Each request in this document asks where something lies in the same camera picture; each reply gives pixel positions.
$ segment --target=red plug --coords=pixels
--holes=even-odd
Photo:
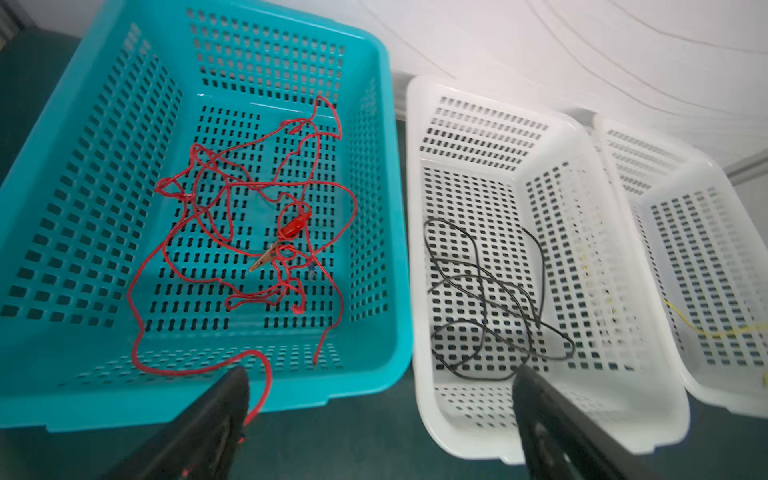
[[[301,214],[298,217],[291,220],[285,227],[280,229],[281,240],[293,240],[299,235],[299,232],[304,228],[306,223],[310,221],[312,211]]]

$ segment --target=wire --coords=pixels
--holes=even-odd
[[[336,127],[338,131],[337,134],[320,131],[320,129],[315,125],[314,118],[317,115],[317,109],[321,105],[321,103],[325,104],[331,110],[333,114],[333,118],[336,121]],[[298,143],[296,150],[289,152],[284,157],[283,162],[276,169],[275,177],[272,179],[272,181],[268,181],[268,182],[254,181],[253,178],[250,176],[250,173],[248,172],[247,168],[244,165],[236,164],[225,158],[225,155],[228,155],[230,152],[233,152],[237,149],[259,144],[260,142],[265,141],[267,138],[272,137],[273,135],[282,131],[284,128],[287,128],[291,125],[293,127],[287,132],[288,135],[299,134],[305,127],[311,128],[313,130],[313,133],[310,133],[305,137],[303,137],[302,140]],[[328,325],[323,330],[323,333],[320,336],[320,339],[313,357],[313,364],[317,364],[319,353],[323,348],[323,343],[325,342],[325,338],[328,335],[328,332],[331,329],[335,329],[339,325],[342,319],[342,315],[344,313],[344,298],[341,293],[341,290],[336,285],[336,282],[334,282],[331,274],[325,269],[325,267],[321,264],[321,262],[318,261],[317,255],[319,253],[322,253],[325,249],[329,248],[331,245],[333,245],[352,224],[352,221],[355,219],[355,216],[357,215],[357,198],[355,194],[347,187],[344,187],[341,184],[337,184],[331,181],[313,180],[313,175],[315,173],[315,170],[317,169],[317,165],[320,159],[320,153],[322,148],[321,146],[322,137],[331,137],[337,140],[341,140],[342,135],[343,135],[343,131],[342,131],[341,120],[339,119],[339,116],[336,113],[336,109],[330,104],[330,102],[328,102],[328,100],[318,95],[314,102],[314,109],[313,109],[312,115],[309,118],[297,118],[293,120],[283,121],[280,123],[280,126],[276,130],[270,132],[269,134],[263,135],[261,138],[255,141],[236,145],[234,147],[227,148],[226,150],[220,151],[218,153],[208,148],[205,148],[203,145],[193,144],[190,147],[190,161],[187,168],[185,168],[184,170],[182,170],[178,174],[175,174],[172,177],[165,177],[160,179],[157,182],[157,184],[155,185],[154,191],[164,197],[173,198],[179,201],[180,203],[183,204],[184,210],[180,220],[176,222],[175,225],[173,225],[168,235],[152,250],[152,252],[147,256],[147,258],[144,259],[144,262],[142,262],[142,264],[139,266],[127,290],[128,305],[130,306],[131,312],[134,314],[134,318],[136,319],[136,322],[139,327],[138,335],[131,348],[131,361],[134,367],[136,367],[142,372],[151,373],[154,375],[189,376],[189,375],[199,375],[201,373],[213,372],[225,366],[229,366],[236,362],[239,362],[241,359],[247,356],[257,357],[259,360],[261,360],[262,364],[264,365],[264,371],[266,374],[264,391],[261,394],[259,402],[246,416],[245,421],[243,422],[243,426],[248,425],[256,417],[258,412],[262,409],[262,407],[264,406],[264,403],[266,402],[267,397],[270,394],[270,390],[272,387],[273,373],[272,373],[270,361],[263,353],[255,349],[245,350],[241,353],[238,353],[236,356],[232,358],[224,360],[223,362],[219,362],[215,365],[210,365],[210,366],[206,366],[204,368],[199,368],[199,369],[189,369],[189,370],[158,369],[158,368],[146,366],[143,363],[141,363],[141,360],[138,357],[138,349],[139,349],[139,345],[141,344],[141,340],[144,338],[145,326],[144,326],[144,321],[142,320],[141,315],[138,312],[138,309],[136,308],[136,305],[134,303],[133,291],[134,291],[134,288],[136,287],[136,284],[139,278],[141,277],[141,274],[144,272],[144,269],[147,267],[150,260],[152,260],[158,253],[162,254],[162,257],[165,263],[167,263],[167,265],[173,272],[172,276],[173,275],[178,276],[182,280],[187,281],[189,283],[219,283],[221,286],[224,286],[230,289],[230,295],[224,301],[224,306],[227,309],[227,311],[231,311],[245,303],[266,303],[267,305],[277,306],[286,295],[290,293],[296,293],[299,295],[300,301],[294,304],[291,310],[295,314],[304,313],[306,311],[306,294],[304,293],[304,288],[303,288],[301,279],[299,278],[298,275],[294,276],[293,274],[298,269],[307,268],[310,266],[316,266],[317,268],[319,268],[320,271],[324,273],[325,276],[328,278],[328,281],[330,281],[336,293],[339,294],[339,316],[334,323],[332,323],[331,325]],[[283,166],[286,164],[286,162],[293,156],[300,156],[302,154],[302,149],[305,143],[310,139],[315,139],[316,151],[315,151],[314,163],[311,171],[307,176],[307,179],[300,182],[278,181],[278,178],[282,172]],[[201,156],[207,157],[208,160],[207,161],[203,160]],[[223,170],[227,168],[227,166],[232,171],[234,172],[240,171],[242,172],[242,174],[238,174],[236,176],[236,175],[226,173]],[[194,176],[192,190],[191,192],[188,193],[185,191],[184,187],[179,183],[179,179],[181,179],[182,177],[189,177],[193,173],[193,170],[195,170],[196,168],[198,170]],[[213,197],[213,199],[210,200],[206,206],[202,206],[202,205],[199,205],[198,203],[198,201],[202,201],[202,196],[199,195],[199,193],[201,193],[199,188],[199,183],[200,183],[200,180],[204,177],[204,175],[208,171],[213,172],[215,174],[211,176],[212,178],[215,178],[216,174],[220,176],[221,180],[223,180],[224,182],[224,185],[223,187],[220,188],[217,195]],[[339,188],[340,190],[343,190],[344,192],[346,192],[352,198],[352,202],[353,202],[352,214],[349,217],[349,220],[343,226],[343,228],[331,240],[329,240],[327,243],[325,243],[324,245],[318,248],[315,248],[314,245],[312,245],[312,240],[310,236],[309,218],[310,218],[312,209],[309,206],[309,204],[307,204],[304,201],[304,196],[306,194],[306,191],[312,185],[315,185],[315,186],[325,185],[331,188]],[[174,187],[176,191],[169,191],[168,190],[169,187]],[[301,191],[301,195],[298,198],[288,193],[287,191],[280,191],[276,197],[272,198],[265,193],[265,190],[270,187],[302,187],[302,191]],[[234,233],[235,233],[235,226],[234,226],[233,214],[232,214],[232,196],[233,196],[232,189],[233,188],[238,189],[238,191],[240,188],[245,188],[245,189],[254,191],[258,193],[265,201],[272,204],[278,204],[283,200],[289,200],[287,205],[280,210],[277,216],[278,240],[280,241],[294,240],[298,238],[301,233],[303,233],[304,238],[306,240],[306,250],[308,253],[299,251],[297,248],[295,248],[294,245],[290,243],[280,244],[275,249],[274,257],[272,258],[270,264],[272,265],[272,268],[274,268],[276,271],[277,284],[272,285],[271,287],[265,290],[261,290],[254,293],[244,293],[240,291],[237,287],[235,287],[232,283],[229,283],[226,280],[218,277],[209,278],[209,279],[190,278],[184,274],[185,270],[179,270],[176,267],[176,265],[171,260],[167,252],[167,248],[172,244],[172,240],[174,236],[178,232],[182,231],[190,222],[196,221],[197,225],[201,228],[203,233],[205,233],[214,243],[216,243],[219,247],[222,247],[234,253],[243,255],[244,260],[247,257],[258,258],[261,255],[263,255],[263,253],[251,253],[244,250],[239,250],[236,247],[233,247],[232,245],[230,245],[230,242],[233,240]],[[227,210],[225,215],[227,218],[227,229],[229,231],[229,234],[226,236],[224,235],[224,231],[225,231],[224,227],[223,226],[219,227],[216,223],[215,219],[217,215],[212,214],[210,212],[210,209],[212,207],[220,204],[220,200],[222,197],[225,197],[226,210]],[[289,210],[295,210],[298,213],[296,218],[299,218],[299,217],[303,218],[303,224],[301,225],[300,232],[297,233],[296,236],[291,238],[288,238],[285,235],[283,235],[282,233],[283,229],[281,228],[283,223],[283,217]]]
[[[435,328],[435,331],[432,332],[432,338],[434,339],[444,329],[447,329],[449,327],[453,327],[453,326],[455,326],[457,324],[462,324],[462,323],[468,323],[470,325],[477,326],[483,332],[483,334],[480,335],[480,343],[475,348],[475,351],[473,352],[473,354],[465,356],[465,358],[462,361],[460,361],[460,362],[457,362],[457,363],[454,363],[454,364],[449,364],[448,362],[445,361],[444,356],[442,354],[440,354],[436,350],[432,349],[432,355],[449,372],[451,372],[455,376],[457,376],[457,377],[459,377],[461,379],[465,379],[465,380],[492,381],[492,382],[501,382],[501,381],[504,381],[504,380],[508,380],[512,376],[515,375],[515,373],[517,372],[517,368],[519,368],[518,366],[513,366],[511,373],[509,375],[501,377],[501,378],[498,378],[498,377],[490,378],[490,377],[466,376],[466,375],[464,375],[464,374],[462,374],[462,373],[457,371],[457,367],[465,365],[467,362],[469,362],[472,359],[474,359],[483,350],[483,347],[485,346],[485,334],[486,333],[491,335],[491,336],[493,336],[496,339],[496,341],[498,341],[500,343],[504,343],[509,348],[515,349],[515,350],[518,350],[519,352],[524,353],[525,357],[522,359],[522,361],[520,363],[521,365],[524,365],[525,363],[527,363],[528,360],[531,357],[535,357],[535,358],[539,358],[539,359],[554,360],[554,361],[563,361],[563,360],[567,360],[567,359],[570,359],[571,357],[573,357],[573,355],[574,355],[574,353],[576,351],[576,343],[573,341],[573,339],[571,339],[568,335],[566,335],[565,333],[561,332],[560,330],[554,328],[553,326],[551,326],[551,325],[541,321],[541,314],[544,311],[544,302],[545,302],[545,297],[546,297],[545,271],[544,271],[545,255],[544,255],[544,248],[541,246],[541,243],[539,243],[538,239],[531,232],[529,232],[525,228],[521,227],[521,229],[530,238],[532,238],[533,241],[536,243],[536,246],[538,247],[539,253],[541,254],[541,302],[539,304],[538,311],[534,308],[535,302],[531,298],[530,294],[528,294],[528,291],[525,288],[523,288],[522,286],[516,285],[514,283],[511,283],[511,282],[505,282],[505,281],[499,280],[498,278],[496,278],[494,276],[493,273],[489,272],[487,269],[485,269],[484,267],[482,267],[480,265],[480,256],[479,256],[479,250],[478,250],[478,247],[477,247],[477,243],[475,242],[475,238],[472,235],[470,235],[467,230],[461,228],[459,225],[456,225],[455,223],[451,222],[450,220],[446,220],[446,219],[443,219],[443,218],[434,218],[434,217],[428,218],[424,222],[423,227],[426,228],[427,226],[432,225],[435,222],[443,223],[444,225],[447,225],[449,228],[451,228],[453,230],[457,230],[459,233],[461,233],[462,235],[467,237],[469,239],[469,241],[472,242],[472,249],[475,252],[475,262],[474,263],[470,263],[470,262],[465,262],[465,261],[462,261],[462,260],[455,260],[455,259],[449,259],[449,258],[444,258],[444,257],[438,258],[435,255],[435,252],[430,247],[430,245],[429,245],[429,238],[427,237],[427,234],[425,232],[425,234],[424,234],[424,242],[425,242],[425,245],[426,245],[427,253],[429,254],[429,259],[432,261],[432,263],[435,264],[435,267],[436,267],[438,273],[442,277],[442,280],[440,280],[437,283],[434,283],[432,285],[432,287],[429,288],[429,290],[427,290],[427,292],[428,293],[432,293],[432,292],[435,291],[436,288],[438,288],[442,284],[446,283],[446,284],[456,288],[457,290],[463,292],[465,295],[470,296],[471,298],[475,298],[475,299],[479,300],[481,302],[481,308],[482,308],[482,314],[481,314],[482,315],[482,321],[481,322],[479,322],[477,320],[473,320],[473,319],[459,319],[459,320],[455,320],[455,321],[452,321],[452,322],[448,322],[448,323],[446,323],[444,325],[438,326],[437,328]],[[459,274],[459,275],[447,276],[445,274],[445,272],[443,272],[443,269],[440,267],[439,262],[454,263],[456,265],[463,265],[463,266],[472,266],[472,267],[474,267],[478,271],[478,273],[477,274],[462,273],[462,274]],[[479,283],[479,295],[475,294],[473,292],[468,291],[463,286],[460,286],[460,285],[456,284],[453,281],[453,280],[457,280],[457,279],[460,279],[460,278],[474,278],[474,279],[477,279],[477,281]],[[512,310],[510,310],[505,305],[502,305],[500,303],[496,303],[496,302],[493,302],[491,300],[488,300],[485,297],[485,286],[484,286],[484,283],[483,283],[484,281],[487,281],[487,282],[490,282],[490,283],[496,283],[497,285],[499,285],[504,290],[504,292],[507,295],[509,295],[510,299],[515,304],[515,307],[517,307],[518,311],[517,312],[512,311]],[[508,286],[510,286],[510,287],[512,287],[512,288],[514,288],[516,290],[519,290],[525,296],[526,300],[528,301],[528,305],[531,306],[531,310],[533,312],[533,316],[529,316],[529,315],[525,314],[525,309],[520,304],[520,302],[517,300],[517,297],[515,296],[515,294],[513,294],[507,288]],[[495,306],[496,308],[499,308],[504,313],[507,313],[510,316],[513,316],[515,318],[519,318],[519,319],[523,320],[523,323],[525,325],[525,330],[526,330],[526,333],[528,335],[528,348],[527,349],[522,347],[522,346],[520,346],[520,345],[517,345],[517,344],[513,343],[509,339],[506,339],[505,337],[503,337],[501,334],[499,334],[498,332],[494,331],[493,329],[488,328],[488,326],[486,325],[488,323],[488,308],[487,308],[487,305]],[[547,356],[544,353],[536,352],[535,348],[534,348],[533,332],[531,331],[530,322],[535,323],[536,326],[539,329],[543,326],[543,327],[545,327],[547,329],[550,329],[553,332],[557,333],[560,337],[562,337],[564,340],[566,340],[570,344],[571,348],[570,348],[569,352],[566,353],[562,357]]]
[[[696,330],[698,333],[701,333],[702,335],[708,335],[708,336],[722,336],[722,335],[738,335],[740,333],[751,333],[751,332],[759,332],[760,330],[768,329],[768,323],[757,325],[750,325],[750,326],[743,326],[737,329],[733,330],[721,330],[718,332],[707,332],[705,330],[700,329],[699,327],[695,326],[691,322],[688,321],[687,318],[685,318],[685,315],[681,311],[677,309],[675,305],[672,305],[669,303],[669,301],[664,301],[672,310],[675,311],[675,313],[680,316],[681,319],[685,322],[686,325],[688,325],[691,329]]]

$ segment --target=red wire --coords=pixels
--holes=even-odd
[[[315,125],[313,120],[317,115],[317,108],[319,107],[320,102],[323,102],[333,113],[333,117],[336,120],[336,126],[339,132],[338,134],[320,131],[320,129]],[[314,133],[308,134],[304,138],[302,138],[296,150],[289,152],[288,155],[285,156],[285,158],[283,159],[283,162],[277,168],[275,177],[272,179],[272,181],[269,181],[269,182],[253,181],[253,178],[250,176],[250,174],[248,173],[248,170],[245,168],[244,165],[236,164],[223,157],[225,154],[228,154],[231,151],[235,151],[239,148],[249,147],[249,146],[258,144],[262,141],[265,141],[267,138],[272,137],[273,135],[280,132],[283,128],[291,124],[297,124],[297,125],[291,128],[291,130],[288,132],[289,135],[298,134],[299,132],[301,132],[302,129],[304,129],[305,126],[311,127],[314,130]],[[173,274],[179,276],[182,280],[190,283],[214,283],[215,282],[215,283],[219,283],[221,286],[225,286],[231,289],[232,293],[224,301],[224,306],[225,308],[227,308],[227,310],[233,310],[245,303],[266,303],[267,305],[276,306],[278,303],[280,303],[283,300],[285,295],[287,295],[290,292],[294,292],[300,296],[300,301],[298,304],[293,305],[291,310],[296,314],[301,314],[306,311],[306,294],[304,293],[301,279],[299,278],[298,275],[293,276],[293,272],[294,270],[307,268],[312,264],[316,264],[317,267],[326,275],[328,280],[331,282],[331,285],[333,286],[333,289],[336,291],[336,293],[339,294],[339,303],[340,303],[338,319],[333,324],[327,326],[323,330],[323,334],[320,336],[320,340],[318,342],[317,349],[315,350],[315,355],[313,357],[313,364],[317,364],[320,350],[323,348],[323,343],[325,342],[328,332],[331,329],[335,329],[339,325],[344,312],[344,297],[341,294],[341,290],[336,285],[336,282],[333,281],[333,278],[326,271],[323,265],[318,261],[317,254],[323,252],[326,248],[333,245],[342,236],[342,234],[344,234],[344,232],[349,228],[349,225],[352,224],[352,221],[357,215],[357,197],[355,196],[355,194],[352,193],[351,190],[335,182],[324,181],[324,180],[313,180],[313,176],[314,176],[315,170],[317,169],[317,164],[319,163],[319,159],[320,159],[322,137],[331,137],[337,140],[341,140],[342,126],[341,126],[341,120],[339,119],[339,116],[336,113],[336,109],[334,109],[333,106],[330,104],[330,102],[328,102],[324,97],[318,95],[315,100],[315,106],[314,106],[312,115],[309,118],[297,118],[293,120],[283,121],[280,123],[280,126],[275,131],[272,131],[269,134],[264,135],[258,140],[251,141],[245,144],[236,145],[234,147],[227,148],[226,150],[220,151],[218,153],[208,148],[205,148],[203,145],[193,144],[190,148],[190,163],[187,166],[187,168],[185,168],[178,174],[175,174],[173,177],[165,177],[160,179],[154,188],[154,191],[156,191],[160,195],[163,195],[164,197],[174,198],[179,202],[181,202],[184,205],[184,212],[179,222],[176,223],[176,225],[170,230],[170,232],[163,239],[163,241],[160,242],[154,248],[154,250],[152,250],[152,252],[147,256],[146,259],[144,259],[144,262],[142,262],[142,264],[139,266],[138,270],[136,271],[134,278],[131,281],[131,285],[128,287],[128,291],[127,291],[128,305],[131,307],[131,312],[133,312],[139,327],[139,333],[131,349],[131,361],[134,364],[134,366],[142,372],[152,373],[154,375],[162,375],[162,376],[188,376],[188,375],[198,375],[201,373],[213,372],[222,367],[239,362],[241,359],[247,356],[257,357],[264,364],[264,369],[266,372],[266,385],[264,386],[264,391],[261,394],[261,398],[259,399],[259,402],[253,408],[253,410],[251,410],[246,416],[245,421],[243,422],[243,426],[248,425],[256,417],[256,415],[259,413],[261,408],[264,406],[264,403],[266,402],[266,398],[270,394],[270,389],[272,388],[272,367],[270,365],[269,359],[258,350],[248,349],[241,353],[238,353],[236,356],[232,358],[224,360],[223,362],[219,362],[215,365],[206,366],[204,368],[199,368],[199,369],[167,370],[167,369],[158,369],[158,368],[146,366],[143,363],[141,363],[141,361],[138,358],[139,345],[141,344],[141,340],[144,338],[144,321],[142,320],[141,315],[138,312],[136,305],[134,304],[133,291],[134,291],[134,288],[136,287],[136,283],[139,280],[139,277],[144,272],[144,269],[147,267],[150,260],[152,260],[155,257],[155,255],[157,255],[158,252],[161,252],[164,261],[168,264]],[[312,139],[312,138],[316,139],[316,152],[315,152],[315,160],[312,166],[312,170],[310,171],[307,179],[301,182],[278,182],[277,178],[279,177],[280,172],[282,171],[283,166],[286,164],[286,162],[292,156],[300,155],[304,144],[309,139]],[[203,162],[200,159],[201,154],[205,154],[208,157],[207,162]],[[247,181],[243,181],[241,177],[235,177],[231,174],[225,173],[219,167],[220,162],[223,162],[224,164],[229,165],[233,170],[241,170],[245,178],[247,179]],[[199,170],[194,177],[192,191],[190,193],[187,193],[184,190],[184,188],[181,186],[181,184],[179,184],[179,179],[181,177],[186,177],[189,174],[191,174],[196,167],[199,167]],[[219,190],[216,197],[214,197],[213,200],[211,200],[207,206],[203,207],[197,203],[197,198],[198,198],[197,192],[199,191],[198,184],[200,182],[200,179],[204,175],[204,173],[208,170],[212,171],[214,174],[220,175],[224,181],[224,186]],[[177,192],[167,191],[166,189],[171,185],[175,186],[178,191]],[[208,237],[217,245],[227,250],[233,251],[234,253],[243,255],[245,258],[260,257],[262,255],[262,253],[251,253],[251,252],[239,250],[233,247],[232,245],[230,245],[230,242],[234,238],[234,231],[235,231],[235,227],[233,223],[233,215],[232,215],[232,189],[233,188],[243,187],[243,188],[247,188],[252,191],[255,191],[264,200],[272,204],[276,204],[285,198],[290,200],[290,202],[283,209],[281,209],[280,213],[278,214],[277,236],[278,236],[278,240],[280,241],[294,240],[298,236],[294,236],[293,238],[287,238],[285,237],[285,235],[283,235],[283,231],[282,231],[283,229],[281,227],[283,222],[283,216],[291,207],[296,208],[298,213],[297,217],[300,217],[307,213],[310,213],[311,215],[311,211],[312,211],[311,207],[309,206],[309,204],[304,202],[304,195],[309,185],[330,185],[332,187],[338,187],[340,190],[347,192],[351,196],[353,201],[352,215],[350,216],[349,220],[344,225],[344,227],[341,229],[341,231],[334,236],[334,238],[332,238],[328,243],[326,243],[325,245],[317,249],[313,247],[312,241],[310,239],[310,228],[308,225],[309,215],[307,215],[306,216],[307,221],[304,222],[304,225],[302,225],[301,230],[304,232],[304,237],[306,238],[307,252],[309,252],[309,254],[298,251],[290,243],[280,244],[276,248],[274,258],[272,259],[272,262],[271,262],[272,268],[275,269],[277,274],[277,283],[275,285],[272,285],[271,287],[258,292],[244,293],[244,292],[241,292],[238,288],[236,288],[232,283],[229,283],[226,280],[221,278],[211,278],[211,279],[202,279],[202,280],[191,279],[186,275],[184,275],[181,271],[179,271],[179,269],[176,267],[173,261],[171,261],[167,252],[167,248],[171,245],[171,240],[176,235],[176,233],[184,229],[184,227],[193,220],[197,221],[197,224],[200,226],[201,230],[206,235],[208,235]],[[293,196],[292,194],[286,191],[280,191],[276,198],[270,198],[264,192],[264,190],[267,189],[268,187],[303,187],[303,188],[302,188],[302,193],[300,198],[296,199],[295,196]],[[224,195],[225,193],[226,193],[226,206],[227,206],[227,227],[229,228],[229,234],[227,236],[223,235],[223,231],[220,231],[220,228],[217,226],[214,216],[210,214],[211,207],[217,205],[222,195]],[[298,257],[303,258],[304,262],[297,265],[290,265],[291,260],[297,260],[298,262]],[[233,299],[238,299],[239,301],[234,305],[232,305],[231,302]]]

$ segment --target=white plastic basket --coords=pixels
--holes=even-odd
[[[768,417],[768,331],[717,338],[680,317],[706,332],[768,325],[768,250],[736,191],[689,145],[606,118],[594,126],[618,203],[646,247],[686,388]]]
[[[452,287],[428,293],[437,281],[423,236],[428,217],[470,230],[482,251],[482,266],[523,286],[538,304],[542,265],[538,249],[520,226],[528,228],[547,256],[542,319],[578,344],[571,360],[531,359],[529,365],[632,452],[679,442],[687,432],[687,398],[667,358],[674,342],[665,332],[644,249],[619,217],[612,196],[594,145],[570,118],[493,101],[440,80],[417,78],[409,85],[416,396],[426,428],[447,452],[510,464],[524,461],[512,410],[512,380],[461,380],[432,356],[432,348],[456,354],[457,361],[470,353],[480,332],[471,325],[443,330],[445,335],[435,340],[431,334],[443,323],[482,317],[478,302]],[[471,247],[462,244],[465,238],[445,228],[430,230],[434,250],[474,262]],[[466,288],[473,282],[462,281]],[[496,302],[510,302],[492,286],[486,291]],[[525,332],[519,320],[493,307],[490,312],[491,328],[522,342]],[[535,341],[550,356],[566,352],[567,344],[549,330],[535,330]],[[464,374],[505,376],[521,360],[490,336],[485,345],[481,358],[469,362]]]

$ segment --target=black cable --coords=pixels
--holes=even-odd
[[[465,237],[469,238],[469,240],[472,242],[473,250],[475,251],[475,263],[464,262],[464,261],[461,261],[461,260],[452,260],[452,259],[449,259],[449,258],[438,258],[435,255],[435,252],[433,252],[432,248],[429,246],[429,239],[427,238],[426,232],[425,232],[424,241],[425,241],[425,245],[426,245],[426,248],[427,248],[427,252],[429,253],[429,258],[432,261],[432,263],[435,264],[435,267],[437,268],[438,272],[440,273],[440,276],[442,276],[442,280],[437,282],[436,284],[434,284],[428,290],[428,293],[433,292],[437,287],[441,286],[443,283],[447,283],[448,285],[453,286],[457,290],[463,292],[465,295],[470,296],[471,298],[475,298],[475,299],[479,300],[482,303],[482,323],[478,322],[476,320],[460,319],[460,320],[455,320],[453,322],[446,323],[445,325],[441,325],[440,327],[435,329],[435,331],[432,333],[432,338],[434,339],[444,329],[446,329],[446,328],[448,328],[450,326],[454,326],[456,324],[460,324],[460,323],[469,323],[471,325],[479,327],[481,329],[481,331],[482,331],[481,339],[480,339],[480,344],[477,345],[477,347],[475,348],[475,351],[471,355],[466,356],[466,358],[464,358],[461,362],[458,362],[458,363],[455,363],[455,364],[449,364],[449,363],[447,363],[443,359],[443,355],[437,353],[434,349],[432,349],[432,354],[435,356],[435,358],[449,372],[453,373],[454,375],[456,375],[457,377],[459,377],[461,379],[481,380],[481,381],[496,381],[496,382],[500,382],[500,381],[503,381],[503,380],[510,379],[512,376],[515,375],[515,373],[517,372],[518,366],[513,366],[512,367],[512,372],[508,376],[501,377],[501,378],[471,377],[471,376],[463,375],[463,374],[461,374],[460,372],[458,372],[456,370],[457,367],[459,367],[461,365],[464,365],[467,362],[469,362],[470,360],[474,359],[483,350],[483,347],[485,346],[485,334],[486,333],[488,333],[491,336],[493,336],[498,342],[504,343],[509,348],[516,349],[519,352],[524,353],[526,355],[526,357],[523,358],[523,360],[521,361],[520,365],[524,365],[531,357],[535,357],[535,358],[539,358],[539,359],[548,359],[548,360],[553,360],[553,361],[563,361],[563,360],[567,360],[567,359],[570,359],[571,357],[573,357],[573,355],[574,355],[574,353],[576,351],[576,343],[573,341],[573,339],[571,339],[568,335],[566,335],[565,333],[561,332],[560,330],[554,328],[553,326],[551,326],[551,325],[549,325],[547,323],[543,323],[541,321],[541,315],[544,312],[544,301],[545,301],[545,298],[546,298],[546,289],[545,289],[545,278],[546,277],[545,277],[545,269],[544,269],[545,255],[544,255],[544,248],[541,246],[541,244],[539,243],[538,239],[531,232],[526,230],[524,227],[521,227],[521,229],[530,238],[532,238],[533,241],[536,243],[536,246],[538,247],[539,253],[541,254],[541,304],[539,305],[538,312],[536,311],[535,306],[534,306],[534,301],[531,298],[530,294],[528,294],[527,290],[525,290],[522,286],[516,285],[514,283],[505,282],[505,281],[499,280],[498,278],[496,278],[494,276],[493,273],[489,272],[487,269],[483,268],[480,265],[480,256],[479,256],[479,250],[478,250],[478,247],[477,247],[477,243],[475,242],[475,238],[472,237],[472,235],[470,235],[467,230],[461,228],[460,226],[456,225],[455,223],[451,222],[450,220],[446,220],[446,219],[443,219],[443,218],[428,218],[424,222],[424,228],[426,228],[427,226],[429,226],[430,224],[435,223],[435,222],[443,223],[443,224],[449,226],[450,228],[452,228],[454,230],[457,230],[459,233],[461,233]],[[447,276],[442,271],[442,268],[440,267],[439,262],[454,263],[454,264],[457,264],[457,265],[464,265],[464,266],[473,266],[478,271],[478,274],[477,275],[472,275],[472,274],[465,273],[465,274],[459,274],[459,275],[454,275],[454,276]],[[479,289],[480,290],[480,294],[477,295],[475,293],[469,292],[465,288],[463,288],[462,286],[457,285],[453,280],[459,279],[459,278],[476,278],[478,280],[479,284],[480,284],[480,289]],[[507,308],[504,305],[501,305],[499,303],[492,302],[491,300],[486,299],[485,298],[485,287],[483,285],[483,281],[488,281],[488,282],[491,282],[491,283],[498,284],[507,293],[507,295],[509,295],[510,299],[515,303],[515,306],[518,308],[519,313],[511,311],[509,308]],[[525,296],[526,300],[528,301],[528,304],[531,306],[531,310],[533,312],[533,317],[528,316],[528,315],[525,314],[525,311],[524,311],[522,305],[518,302],[517,297],[512,292],[509,291],[507,286],[513,287],[513,288],[515,288],[515,289],[517,289],[517,290],[519,290],[520,292],[523,293],[523,295]],[[487,305],[488,304],[499,308],[501,311],[507,313],[510,316],[513,316],[515,318],[519,318],[519,319],[523,320],[523,323],[525,325],[526,333],[528,334],[528,349],[525,349],[525,348],[523,348],[523,347],[521,347],[519,345],[514,344],[512,341],[504,338],[502,335],[500,335],[499,333],[495,332],[493,329],[490,329],[487,326],[487,323],[488,323],[488,308],[487,308]],[[544,327],[552,330],[553,332],[557,333],[563,339],[567,340],[571,344],[570,351],[565,356],[562,356],[562,357],[552,357],[552,356],[544,355],[542,353],[535,352],[534,341],[533,341],[533,332],[531,331],[531,327],[530,327],[530,324],[529,324],[531,321],[534,322],[539,329],[542,326],[544,326]]]

